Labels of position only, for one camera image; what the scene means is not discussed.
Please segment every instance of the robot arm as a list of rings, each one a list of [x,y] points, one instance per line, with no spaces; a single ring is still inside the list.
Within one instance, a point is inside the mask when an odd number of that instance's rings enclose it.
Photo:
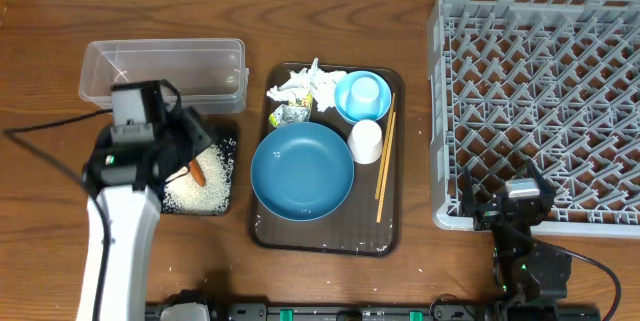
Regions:
[[[556,301],[567,297],[571,257],[518,237],[531,237],[531,226],[549,214],[556,194],[531,160],[527,173],[529,178],[505,182],[491,200],[480,203],[465,168],[462,212],[473,217],[476,231],[493,233],[494,276],[505,291],[494,313],[501,320],[529,320],[534,314],[534,319],[558,320]]]
[[[171,110],[161,86],[176,94]],[[212,142],[198,114],[182,109],[179,93],[165,80],[116,85],[111,98],[113,125],[100,133],[84,169],[85,186],[97,196],[87,206],[89,251],[78,321],[144,319],[161,210],[157,192]]]
[[[111,246],[102,289],[100,320],[143,320],[151,242],[160,219],[160,201],[150,188],[130,185],[103,189],[98,204],[108,215]],[[91,320],[102,260],[103,229],[92,200],[89,213],[89,251],[76,320]]]

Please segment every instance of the rice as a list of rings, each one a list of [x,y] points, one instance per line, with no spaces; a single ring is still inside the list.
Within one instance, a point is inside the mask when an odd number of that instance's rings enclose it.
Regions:
[[[163,212],[220,215],[226,211],[231,194],[234,159],[225,156],[221,149],[235,149],[236,143],[224,140],[222,144],[221,147],[211,145],[196,157],[206,180],[204,187],[198,185],[190,174],[180,177],[187,172],[186,167],[169,178],[173,181],[165,186]]]

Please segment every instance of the chopsticks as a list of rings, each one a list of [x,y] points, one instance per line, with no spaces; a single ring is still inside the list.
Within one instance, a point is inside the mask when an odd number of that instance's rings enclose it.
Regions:
[[[387,122],[387,130],[384,134],[384,145],[382,146],[382,156],[380,157],[380,172],[378,172],[378,184],[376,185],[376,200],[380,199],[380,187],[382,186],[382,173],[387,156],[387,146],[389,145],[389,132],[391,131],[391,119],[394,115],[393,106],[396,103],[396,94],[391,97],[391,107],[389,107],[389,122]]]
[[[396,125],[396,112],[393,109],[393,103],[395,101],[395,94],[391,101],[391,113],[389,114],[390,122],[387,124],[387,138],[385,139],[385,146],[382,150],[382,158],[380,159],[380,174],[382,175],[382,182],[380,184],[379,191],[376,190],[376,196],[380,197],[378,202],[378,216],[376,223],[380,223],[382,219],[382,207],[384,206],[384,194],[387,190],[387,176],[389,175],[389,161],[391,160],[391,147],[393,146],[393,131]]]

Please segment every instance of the blue bowl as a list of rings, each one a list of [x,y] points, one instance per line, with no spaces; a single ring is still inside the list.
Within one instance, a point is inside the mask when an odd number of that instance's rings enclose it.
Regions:
[[[330,214],[347,198],[353,178],[347,144],[331,129],[311,122],[271,132],[251,162],[251,185],[258,200],[291,221]]]
[[[378,83],[378,88],[380,89],[380,109],[378,113],[372,117],[366,117],[363,119],[356,119],[349,115],[347,110],[347,96],[351,91],[351,86],[353,83],[362,77],[369,77],[374,79]],[[364,119],[378,121],[389,111],[389,107],[391,107],[391,89],[387,82],[377,74],[369,71],[355,71],[347,74],[336,86],[336,91],[333,94],[336,109],[342,118],[348,123],[355,125],[358,121],[362,121]]]

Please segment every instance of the plastic dish rack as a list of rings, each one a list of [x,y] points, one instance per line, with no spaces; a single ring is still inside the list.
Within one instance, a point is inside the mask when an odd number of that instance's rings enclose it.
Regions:
[[[640,238],[640,0],[438,0],[428,25],[431,200],[443,229],[534,159],[537,234]]]

